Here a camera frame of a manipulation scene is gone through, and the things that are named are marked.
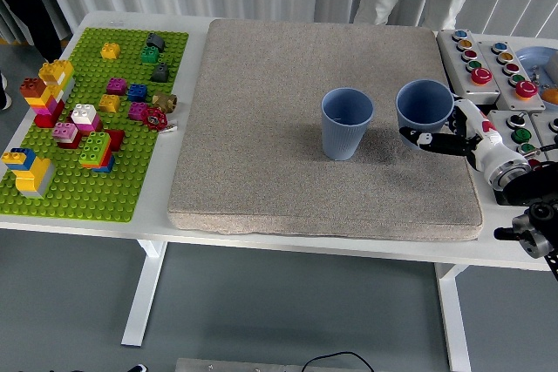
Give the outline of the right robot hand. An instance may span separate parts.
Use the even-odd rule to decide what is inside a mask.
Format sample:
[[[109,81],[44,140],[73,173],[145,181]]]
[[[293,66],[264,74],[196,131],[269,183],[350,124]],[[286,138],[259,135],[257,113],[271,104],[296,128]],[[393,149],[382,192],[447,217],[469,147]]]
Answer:
[[[447,121],[451,134],[411,128],[409,123],[404,123],[399,133],[421,150],[464,156],[475,170],[488,176],[507,163],[519,166],[527,163],[504,145],[493,123],[469,99],[454,95],[453,111]]]

